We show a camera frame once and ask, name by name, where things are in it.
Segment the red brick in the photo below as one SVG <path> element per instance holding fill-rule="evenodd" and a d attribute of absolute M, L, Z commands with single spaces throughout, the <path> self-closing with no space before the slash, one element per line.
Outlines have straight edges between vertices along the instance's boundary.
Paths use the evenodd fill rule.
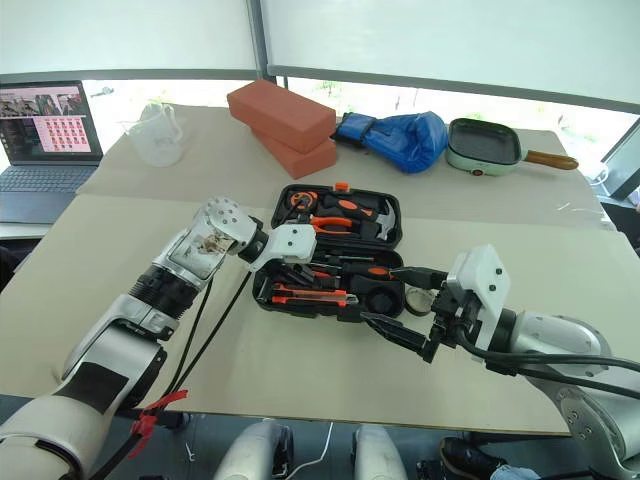
<path fill-rule="evenodd" d="M 309 153 L 300 153 L 262 132 L 252 131 L 293 178 L 304 177 L 336 163 L 336 144 L 330 138 Z"/>
<path fill-rule="evenodd" d="M 336 112 L 257 80 L 227 95 L 231 115 L 300 153 L 311 152 L 336 129 Z"/>

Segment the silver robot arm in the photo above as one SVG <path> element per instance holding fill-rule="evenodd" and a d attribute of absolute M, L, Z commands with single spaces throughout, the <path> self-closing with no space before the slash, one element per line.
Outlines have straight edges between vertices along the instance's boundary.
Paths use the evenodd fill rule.
<path fill-rule="evenodd" d="M 391 274 L 411 285 L 439 290 L 431 306 L 435 317 L 429 337 L 388 317 L 363 314 L 363 318 L 386 339 L 429 363 L 441 343 L 452 348 L 462 345 L 474 358 L 485 361 L 488 369 L 510 375 L 520 372 L 501 359 L 513 354 L 593 356 L 596 361 L 611 356 L 606 339 L 585 322 L 505 309 L 510 280 L 490 245 L 460 254 L 448 273 L 405 267 Z M 571 383 L 582 378 L 640 395 L 638 373 L 597 363 L 522 362 L 517 366 L 527 369 L 525 378 L 560 411 L 594 476 L 603 480 L 640 478 L 640 400 Z"/>
<path fill-rule="evenodd" d="M 136 406 L 166 358 L 158 343 L 178 328 L 227 255 L 256 271 L 267 262 L 306 263 L 315 249 L 311 225 L 282 225 L 270 235 L 228 198 L 214 198 L 119 296 L 73 350 L 63 382 L 0 426 L 2 479 L 83 479 L 111 420 Z"/>

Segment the black shoe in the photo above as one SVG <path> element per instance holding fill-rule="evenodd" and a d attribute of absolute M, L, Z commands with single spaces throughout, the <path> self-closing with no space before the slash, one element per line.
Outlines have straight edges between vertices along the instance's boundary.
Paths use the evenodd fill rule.
<path fill-rule="evenodd" d="M 443 438 L 440 442 L 440 459 L 447 471 L 469 480 L 489 480 L 493 472 L 507 463 L 503 458 L 487 455 L 469 442 L 453 437 Z"/>

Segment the white cable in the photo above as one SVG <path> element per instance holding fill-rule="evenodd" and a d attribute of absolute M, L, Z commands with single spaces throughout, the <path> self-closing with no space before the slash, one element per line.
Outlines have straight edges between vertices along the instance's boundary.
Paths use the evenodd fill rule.
<path fill-rule="evenodd" d="M 307 463 L 303 463 L 302 465 L 298 465 L 293 472 L 291 472 L 289 474 L 289 476 L 287 478 L 285 478 L 284 480 L 291 480 L 291 478 L 298 473 L 300 470 L 302 470 L 304 467 L 308 467 L 311 465 L 315 465 L 316 463 L 320 463 L 322 460 L 324 460 L 324 456 L 327 454 L 327 449 L 329 448 L 329 441 L 331 440 L 331 431 L 333 430 L 333 422 L 331 422 L 331 424 L 329 425 L 329 432 L 327 432 L 327 441 L 324 443 L 324 450 L 322 450 L 322 455 L 320 455 L 320 457 L 316 460 L 313 460 L 312 462 L 307 462 Z"/>

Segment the red zip tie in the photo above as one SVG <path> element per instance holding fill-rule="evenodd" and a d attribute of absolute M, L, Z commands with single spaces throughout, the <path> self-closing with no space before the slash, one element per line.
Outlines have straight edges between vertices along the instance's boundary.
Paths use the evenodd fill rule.
<path fill-rule="evenodd" d="M 138 441 L 135 450 L 128 455 L 129 458 L 134 458 L 142 451 L 144 447 L 147 446 L 147 443 L 149 443 L 149 440 L 151 439 L 151 434 L 153 433 L 153 427 L 158 421 L 157 416 L 148 415 L 145 412 L 148 412 L 149 410 L 153 410 L 155 408 L 165 407 L 177 400 L 187 398 L 187 393 L 188 390 L 179 390 L 177 392 L 170 393 L 169 395 L 165 395 L 160 400 L 153 402 L 151 405 L 145 407 L 142 412 L 140 412 L 138 420 L 136 420 L 131 427 L 131 433 L 142 435 L 142 438 Z"/>

